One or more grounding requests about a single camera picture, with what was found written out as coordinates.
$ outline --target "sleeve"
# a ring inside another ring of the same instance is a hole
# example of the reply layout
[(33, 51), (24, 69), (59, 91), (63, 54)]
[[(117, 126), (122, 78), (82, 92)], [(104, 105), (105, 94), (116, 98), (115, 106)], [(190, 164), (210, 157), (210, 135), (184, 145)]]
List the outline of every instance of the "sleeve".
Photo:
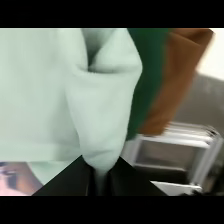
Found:
[(88, 71), (73, 69), (66, 95), (85, 161), (106, 172), (121, 154), (142, 64), (126, 28), (82, 32)]

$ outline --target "black object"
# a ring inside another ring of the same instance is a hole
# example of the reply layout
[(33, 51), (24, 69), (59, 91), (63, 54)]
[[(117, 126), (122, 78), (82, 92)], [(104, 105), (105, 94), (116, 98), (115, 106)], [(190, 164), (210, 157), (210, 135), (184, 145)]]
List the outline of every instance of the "black object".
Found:
[[(98, 196), (94, 170), (79, 157), (33, 196)], [(166, 196), (122, 158), (106, 176), (103, 196)]]

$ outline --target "brown cloth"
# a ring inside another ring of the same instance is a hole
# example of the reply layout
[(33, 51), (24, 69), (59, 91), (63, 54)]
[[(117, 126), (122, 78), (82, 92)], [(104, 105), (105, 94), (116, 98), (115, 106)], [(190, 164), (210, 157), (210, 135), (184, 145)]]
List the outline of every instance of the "brown cloth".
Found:
[(162, 87), (140, 129), (141, 134), (163, 133), (189, 89), (212, 35), (208, 28), (175, 28), (170, 32)]

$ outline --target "green fabric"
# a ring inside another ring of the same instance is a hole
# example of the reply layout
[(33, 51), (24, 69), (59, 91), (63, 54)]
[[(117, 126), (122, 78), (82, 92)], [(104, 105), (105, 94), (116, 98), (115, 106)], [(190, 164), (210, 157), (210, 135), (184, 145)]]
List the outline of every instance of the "green fabric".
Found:
[(143, 64), (135, 88), (127, 140), (135, 137), (143, 124), (162, 83), (165, 41), (170, 28), (128, 28)]

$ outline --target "light green cloth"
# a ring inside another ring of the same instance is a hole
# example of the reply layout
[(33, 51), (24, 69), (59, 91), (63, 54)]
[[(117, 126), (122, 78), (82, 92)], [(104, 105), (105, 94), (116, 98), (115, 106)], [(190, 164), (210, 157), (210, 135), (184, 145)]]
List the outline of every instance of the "light green cloth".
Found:
[(142, 70), (127, 30), (2, 28), (0, 49), (1, 161), (28, 162), (42, 183), (80, 155), (109, 170)]

